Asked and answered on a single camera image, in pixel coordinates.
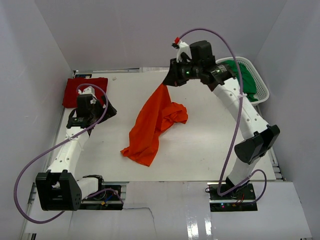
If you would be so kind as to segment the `orange t shirt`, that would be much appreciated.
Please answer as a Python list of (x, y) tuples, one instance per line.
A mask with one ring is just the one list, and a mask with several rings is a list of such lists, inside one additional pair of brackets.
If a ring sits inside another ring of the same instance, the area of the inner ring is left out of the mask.
[(159, 150), (159, 137), (176, 123), (186, 124), (187, 108), (173, 102), (168, 87), (160, 84), (140, 110), (129, 132), (129, 146), (121, 150), (124, 157), (149, 167)]

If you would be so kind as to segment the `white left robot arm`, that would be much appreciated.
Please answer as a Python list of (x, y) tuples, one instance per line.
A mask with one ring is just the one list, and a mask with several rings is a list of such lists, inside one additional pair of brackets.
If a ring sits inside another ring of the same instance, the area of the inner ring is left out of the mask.
[(37, 174), (35, 183), (44, 211), (76, 211), (83, 199), (92, 196), (99, 200), (105, 196), (106, 187), (102, 176), (86, 175), (75, 179), (77, 162), (92, 129), (89, 127), (98, 120), (116, 115), (117, 111), (109, 104), (103, 107), (93, 93), (81, 93), (76, 99), (77, 107), (68, 118), (66, 143), (60, 148), (55, 160), (46, 172)]

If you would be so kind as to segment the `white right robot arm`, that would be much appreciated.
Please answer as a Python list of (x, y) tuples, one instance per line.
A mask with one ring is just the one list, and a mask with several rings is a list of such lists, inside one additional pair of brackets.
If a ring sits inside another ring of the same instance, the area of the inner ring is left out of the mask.
[(229, 148), (236, 160), (225, 184), (218, 184), (218, 196), (227, 195), (236, 200), (244, 193), (244, 187), (256, 172), (255, 165), (272, 147), (280, 134), (277, 125), (269, 125), (255, 110), (241, 91), (240, 74), (234, 73), (229, 64), (217, 63), (211, 44), (197, 41), (188, 45), (177, 38), (172, 46), (177, 49), (170, 60), (169, 71), (163, 80), (166, 86), (180, 87), (189, 80), (200, 80), (220, 99), (236, 121), (235, 132), (240, 132), (243, 141), (235, 144), (232, 137)]

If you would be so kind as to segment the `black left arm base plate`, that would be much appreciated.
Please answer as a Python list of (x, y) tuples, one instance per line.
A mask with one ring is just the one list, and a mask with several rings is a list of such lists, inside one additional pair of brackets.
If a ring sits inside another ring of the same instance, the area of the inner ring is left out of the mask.
[[(123, 202), (126, 199), (127, 182), (103, 182), (101, 188), (113, 189)], [(79, 209), (90, 211), (121, 211), (123, 205), (112, 190), (106, 190), (94, 197), (83, 200)]]

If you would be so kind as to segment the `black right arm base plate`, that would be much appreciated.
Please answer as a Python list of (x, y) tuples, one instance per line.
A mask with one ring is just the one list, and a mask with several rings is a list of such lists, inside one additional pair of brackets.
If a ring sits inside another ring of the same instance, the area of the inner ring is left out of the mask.
[(254, 202), (256, 194), (252, 183), (223, 196), (218, 195), (218, 184), (209, 184), (205, 192), (209, 194), (212, 213), (255, 212), (258, 210)]

